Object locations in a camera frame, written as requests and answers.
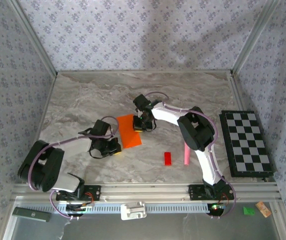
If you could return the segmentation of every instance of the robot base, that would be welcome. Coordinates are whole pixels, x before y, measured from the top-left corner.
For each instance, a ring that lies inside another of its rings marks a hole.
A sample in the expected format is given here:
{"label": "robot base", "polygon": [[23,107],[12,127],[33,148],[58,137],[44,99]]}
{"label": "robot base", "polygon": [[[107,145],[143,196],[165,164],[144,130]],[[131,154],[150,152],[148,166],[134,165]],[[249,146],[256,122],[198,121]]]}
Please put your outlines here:
{"label": "robot base", "polygon": [[206,192],[206,187],[203,184],[192,184],[188,186],[189,199],[197,200],[216,200],[220,201],[223,194],[226,194],[228,200],[234,200],[234,195],[229,185],[224,185],[214,196],[210,196]]}
{"label": "robot base", "polygon": [[56,194],[56,201],[67,201],[67,202],[89,202],[91,201],[91,197],[86,195],[85,193],[90,193],[93,196],[93,201],[99,201],[101,195],[101,186],[100,185],[84,185],[84,190],[80,198],[75,198],[74,195],[70,194],[67,191],[58,191]]}

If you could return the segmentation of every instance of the green sticker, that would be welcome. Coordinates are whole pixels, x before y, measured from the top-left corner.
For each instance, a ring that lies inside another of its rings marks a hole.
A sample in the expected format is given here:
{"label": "green sticker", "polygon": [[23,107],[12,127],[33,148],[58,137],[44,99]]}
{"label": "green sticker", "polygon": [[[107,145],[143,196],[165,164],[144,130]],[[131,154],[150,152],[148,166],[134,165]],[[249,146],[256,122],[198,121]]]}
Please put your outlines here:
{"label": "green sticker", "polygon": [[254,209],[251,207],[243,207],[243,213],[244,215],[251,215],[253,216],[255,214]]}

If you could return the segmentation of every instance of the white bracket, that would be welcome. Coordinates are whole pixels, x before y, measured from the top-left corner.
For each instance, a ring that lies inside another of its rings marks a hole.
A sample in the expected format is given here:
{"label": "white bracket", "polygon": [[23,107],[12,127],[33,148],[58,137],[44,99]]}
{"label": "white bracket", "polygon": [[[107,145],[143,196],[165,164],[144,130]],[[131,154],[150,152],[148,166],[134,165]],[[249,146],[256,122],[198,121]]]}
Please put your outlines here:
{"label": "white bracket", "polygon": [[147,216],[145,203],[129,202],[121,205],[121,219],[132,220],[132,219],[143,219]]}

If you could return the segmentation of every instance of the wall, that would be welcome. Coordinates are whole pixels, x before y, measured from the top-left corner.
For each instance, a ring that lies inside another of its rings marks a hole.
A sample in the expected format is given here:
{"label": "wall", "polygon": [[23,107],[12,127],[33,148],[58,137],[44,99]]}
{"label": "wall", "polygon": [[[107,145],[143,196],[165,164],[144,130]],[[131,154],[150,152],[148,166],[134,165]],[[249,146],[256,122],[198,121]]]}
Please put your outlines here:
{"label": "wall", "polygon": [[246,108],[255,110],[286,207],[286,1],[281,1],[239,73]]}
{"label": "wall", "polygon": [[266,0],[19,0],[57,71],[231,69]]}
{"label": "wall", "polygon": [[51,83],[12,10],[0,0],[0,220],[33,143]]}

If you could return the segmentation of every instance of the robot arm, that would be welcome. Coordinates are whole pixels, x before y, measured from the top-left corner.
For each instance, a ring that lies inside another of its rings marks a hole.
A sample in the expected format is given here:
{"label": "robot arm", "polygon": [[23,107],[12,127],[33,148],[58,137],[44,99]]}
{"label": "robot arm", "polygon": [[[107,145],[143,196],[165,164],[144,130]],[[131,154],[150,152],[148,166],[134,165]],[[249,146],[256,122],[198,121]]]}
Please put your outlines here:
{"label": "robot arm", "polygon": [[136,97],[133,103],[138,112],[138,116],[133,117],[133,129],[150,132],[155,120],[164,120],[179,126],[185,143],[195,151],[200,162],[205,194],[212,199],[221,196],[226,182],[221,177],[213,146],[211,150],[208,148],[214,139],[215,131],[208,119],[201,116],[201,109],[196,106],[192,109],[177,108],[164,105],[160,100],[151,102],[142,94]]}
{"label": "robot arm", "polygon": [[79,137],[63,141],[64,144],[59,142],[53,144],[53,146],[51,144],[51,147],[49,147],[47,142],[36,141],[19,168],[18,176],[27,182],[33,161],[41,151],[47,148],[33,165],[31,173],[32,186],[43,192],[50,190],[65,191],[72,198],[79,199],[84,194],[85,182],[78,176],[62,172],[62,162],[79,153],[89,152],[91,155],[91,151],[94,149],[101,153],[102,158],[121,152],[121,145],[118,143],[117,137],[112,139],[104,138],[110,127],[108,123],[97,120],[93,128],[79,132]]}
{"label": "robot arm", "polygon": [[[171,109],[177,109],[178,111],[166,109],[164,105],[160,102],[160,103],[157,103],[153,107],[151,112],[156,120],[163,120],[163,121],[179,126],[180,118],[184,117],[187,113],[179,112],[180,110],[182,111],[181,108],[177,108],[174,106],[169,106],[169,107]],[[199,163],[201,165],[202,172],[203,172],[203,180],[210,185],[214,185],[218,183],[221,180],[221,178],[216,174],[215,169],[218,169],[220,175],[222,175],[222,173],[219,170],[219,166],[218,166],[217,159],[215,157],[213,149],[212,149],[212,155],[213,155],[216,168],[214,168],[214,166],[212,165],[212,162],[210,159],[210,153],[207,147],[205,147],[203,151],[200,149],[195,150],[195,148],[192,148],[192,149],[195,151],[197,158],[199,160]]]}

